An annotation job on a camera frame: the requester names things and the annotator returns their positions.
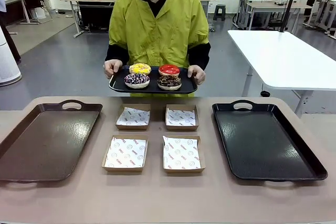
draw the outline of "black pole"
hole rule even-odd
[[[286,9],[286,13],[285,13],[285,17],[284,17],[284,20],[282,21],[282,25],[281,25],[281,28],[280,28],[281,33],[283,33],[285,31],[286,24],[287,24],[288,19],[289,19],[290,9],[292,7],[293,1],[294,0],[289,0],[288,6],[287,6],[287,9]]]

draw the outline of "tray handle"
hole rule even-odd
[[[76,109],[76,108],[68,108],[68,109],[63,109],[63,105],[67,104],[67,103],[77,103],[81,105],[80,109]],[[78,100],[66,100],[66,101],[62,101],[58,104],[60,106],[60,109],[64,110],[64,111],[84,111],[86,110],[86,107],[89,106],[86,103],[83,103],[81,101]]]
[[[239,109],[236,109],[235,108],[235,105],[236,104],[240,104],[240,103],[247,103],[247,104],[250,104],[252,105],[252,109],[249,109],[249,108],[239,108]],[[238,100],[238,101],[234,101],[230,104],[232,106],[232,110],[233,111],[253,111],[256,107],[256,104],[254,102],[251,102],[249,100]]]

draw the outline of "yellow frosted donut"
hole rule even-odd
[[[130,66],[130,73],[143,73],[143,74],[150,74],[151,72],[151,67],[148,66],[147,64],[143,64],[143,63],[137,63],[134,65]]]

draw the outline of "donut box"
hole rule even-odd
[[[165,125],[169,131],[196,131],[199,126],[195,105],[167,104]]]
[[[166,173],[201,173],[205,169],[199,136],[163,136],[163,169]]]
[[[145,166],[147,146],[147,136],[114,135],[102,167],[108,172],[141,172]]]
[[[145,131],[149,125],[150,111],[150,104],[122,104],[115,123],[116,127],[119,130]]]

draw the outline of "stool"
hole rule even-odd
[[[215,14],[214,14],[214,20],[217,20],[217,18],[221,18],[221,20],[225,20],[225,5],[216,5]]]

